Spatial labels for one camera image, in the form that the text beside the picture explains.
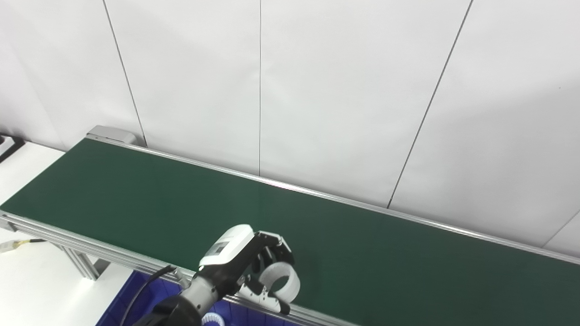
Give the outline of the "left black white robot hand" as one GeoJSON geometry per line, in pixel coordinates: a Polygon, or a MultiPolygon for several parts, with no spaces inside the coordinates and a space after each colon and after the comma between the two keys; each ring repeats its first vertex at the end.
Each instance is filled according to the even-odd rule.
{"type": "Polygon", "coordinates": [[[292,250],[281,235],[242,224],[228,229],[209,248],[195,276],[206,280],[219,300],[238,295],[288,315],[300,287],[294,264],[292,250]]]}

